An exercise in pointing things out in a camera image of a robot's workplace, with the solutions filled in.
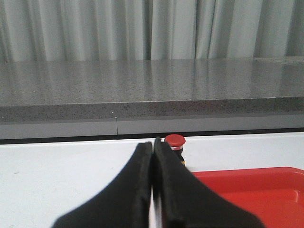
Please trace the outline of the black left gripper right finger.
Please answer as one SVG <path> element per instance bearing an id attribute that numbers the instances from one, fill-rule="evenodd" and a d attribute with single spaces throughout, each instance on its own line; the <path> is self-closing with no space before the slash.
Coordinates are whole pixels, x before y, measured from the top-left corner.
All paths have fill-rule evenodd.
<path id="1" fill-rule="evenodd" d="M 257 216 L 223 199 L 199 181 L 159 137 L 153 150 L 153 193 L 161 199 L 164 228 L 264 227 Z"/>

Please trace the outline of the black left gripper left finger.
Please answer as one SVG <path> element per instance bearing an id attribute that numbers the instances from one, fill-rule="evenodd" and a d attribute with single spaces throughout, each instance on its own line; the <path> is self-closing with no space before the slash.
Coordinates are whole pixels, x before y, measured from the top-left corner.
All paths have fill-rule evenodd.
<path id="1" fill-rule="evenodd" d="M 152 143 L 137 144 L 119 174 L 97 195 L 59 217 L 55 228 L 147 228 Z"/>

